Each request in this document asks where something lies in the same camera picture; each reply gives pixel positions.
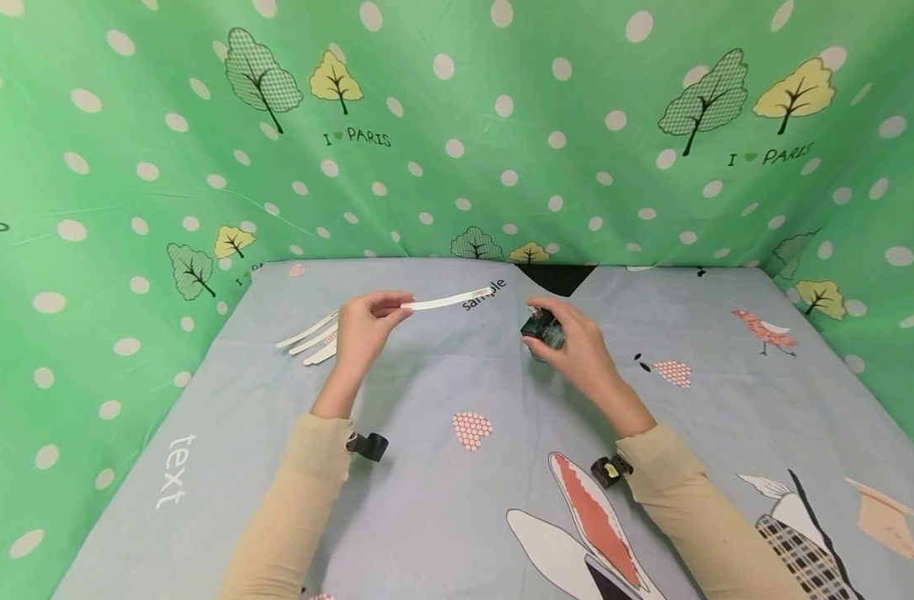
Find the pink heart print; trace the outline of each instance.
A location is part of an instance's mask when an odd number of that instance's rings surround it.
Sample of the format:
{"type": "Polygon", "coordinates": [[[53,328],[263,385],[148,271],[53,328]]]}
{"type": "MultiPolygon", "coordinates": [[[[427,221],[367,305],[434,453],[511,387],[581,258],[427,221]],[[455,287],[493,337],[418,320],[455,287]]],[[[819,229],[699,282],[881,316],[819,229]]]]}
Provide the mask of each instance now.
{"type": "Polygon", "coordinates": [[[463,447],[475,453],[480,448],[480,441],[493,433],[493,425],[477,412],[457,412],[454,415],[454,431],[463,447]]]}

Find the green backdrop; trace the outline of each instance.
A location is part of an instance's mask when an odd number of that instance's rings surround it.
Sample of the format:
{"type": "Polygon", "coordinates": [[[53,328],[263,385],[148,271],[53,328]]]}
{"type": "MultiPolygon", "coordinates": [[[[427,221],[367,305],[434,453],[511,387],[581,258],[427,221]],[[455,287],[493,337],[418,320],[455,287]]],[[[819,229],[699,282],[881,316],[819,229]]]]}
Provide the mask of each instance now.
{"type": "Polygon", "coordinates": [[[261,261],[761,265],[914,441],[914,0],[0,0],[0,599],[261,261]]]}

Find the tree print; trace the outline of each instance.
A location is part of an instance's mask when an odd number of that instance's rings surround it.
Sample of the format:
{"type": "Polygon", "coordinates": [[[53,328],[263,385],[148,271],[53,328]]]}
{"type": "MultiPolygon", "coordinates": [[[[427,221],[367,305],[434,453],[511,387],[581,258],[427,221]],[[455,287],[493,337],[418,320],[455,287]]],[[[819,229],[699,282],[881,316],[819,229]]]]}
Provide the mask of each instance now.
{"type": "Polygon", "coordinates": [[[816,309],[840,321],[847,314],[840,288],[834,282],[799,282],[797,292],[807,305],[804,315],[810,315],[816,309]]]}
{"type": "Polygon", "coordinates": [[[783,135],[792,116],[804,118],[830,106],[836,93],[830,86],[831,76],[833,71],[823,66],[822,58],[810,58],[785,80],[767,89],[757,100],[753,112],[762,118],[783,119],[777,132],[777,135],[783,135]]]}
{"type": "Polygon", "coordinates": [[[709,132],[737,118],[747,100],[743,78],[747,76],[743,51],[734,48],[701,80],[670,102],[657,126],[671,135],[689,135],[683,156],[689,156],[697,132],[709,132]]]}
{"type": "Polygon", "coordinates": [[[229,42],[227,78],[233,93],[251,108],[271,113],[273,124],[282,133],[276,114],[296,108],[303,100],[297,80],[280,68],[273,52],[256,43],[246,29],[231,29],[229,42]]]}
{"type": "Polygon", "coordinates": [[[550,260],[550,254],[537,242],[526,242],[526,244],[511,252],[509,259],[513,260],[513,262],[525,262],[528,265],[533,262],[550,260]]]}
{"type": "Polygon", "coordinates": [[[217,242],[214,245],[214,257],[227,258],[229,255],[236,253],[243,258],[243,252],[240,248],[246,248],[256,241],[252,233],[244,232],[239,227],[230,227],[224,225],[217,232],[217,242]]]}
{"type": "Polygon", "coordinates": [[[206,290],[210,296],[217,297],[217,293],[207,285],[214,272],[214,259],[204,252],[178,244],[168,244],[167,255],[173,265],[173,281],[177,283],[180,296],[192,301],[206,290]]]}
{"type": "Polygon", "coordinates": [[[323,60],[310,76],[310,93],[322,100],[339,100],[343,114],[347,112],[347,100],[361,100],[363,92],[360,83],[350,75],[347,65],[330,50],[323,53],[323,60]]]}
{"type": "Polygon", "coordinates": [[[502,257],[503,248],[494,244],[493,238],[479,227],[469,227],[450,242],[450,252],[460,258],[493,260],[502,257]]]}

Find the white strip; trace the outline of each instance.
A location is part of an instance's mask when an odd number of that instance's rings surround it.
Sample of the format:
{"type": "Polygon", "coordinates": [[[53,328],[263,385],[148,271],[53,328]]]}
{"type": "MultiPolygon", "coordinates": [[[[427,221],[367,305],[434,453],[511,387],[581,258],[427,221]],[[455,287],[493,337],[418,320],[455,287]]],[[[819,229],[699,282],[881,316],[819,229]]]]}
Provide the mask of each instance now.
{"type": "Polygon", "coordinates": [[[317,345],[317,343],[322,342],[326,336],[330,335],[331,333],[334,333],[334,331],[337,330],[338,324],[339,323],[335,322],[332,324],[332,326],[327,327],[322,332],[318,333],[316,337],[313,337],[310,340],[307,340],[306,342],[301,343],[301,345],[299,345],[299,346],[290,348],[290,353],[291,354],[302,353],[303,350],[305,350],[311,346],[315,346],[315,345],[317,345]]]}
{"type": "Polygon", "coordinates": [[[291,343],[297,343],[297,342],[299,342],[300,340],[303,340],[307,335],[310,335],[311,333],[313,333],[313,331],[317,331],[319,328],[322,328],[323,326],[325,326],[325,324],[327,324],[327,323],[329,323],[330,321],[332,321],[332,318],[336,317],[338,314],[339,314],[339,308],[338,308],[337,310],[335,310],[335,311],[332,311],[332,313],[330,313],[330,314],[327,315],[326,317],[320,318],[319,321],[315,322],[315,323],[314,323],[309,329],[307,329],[306,331],[302,331],[302,332],[300,332],[299,334],[294,335],[294,336],[293,336],[292,338],[290,338],[290,339],[284,340],[284,341],[282,341],[282,342],[278,342],[277,345],[276,345],[276,347],[278,347],[278,348],[284,348],[284,347],[286,347],[286,346],[290,346],[291,343]]]}
{"type": "Polygon", "coordinates": [[[450,304],[464,303],[471,301],[473,298],[482,298],[483,296],[489,296],[493,294],[493,288],[490,286],[482,287],[478,290],[467,292],[467,294],[458,294],[451,297],[442,297],[436,299],[436,301],[426,301],[426,302],[406,302],[400,304],[400,308],[410,308],[411,310],[429,310],[431,308],[441,308],[442,306],[449,306],[450,304]]]}

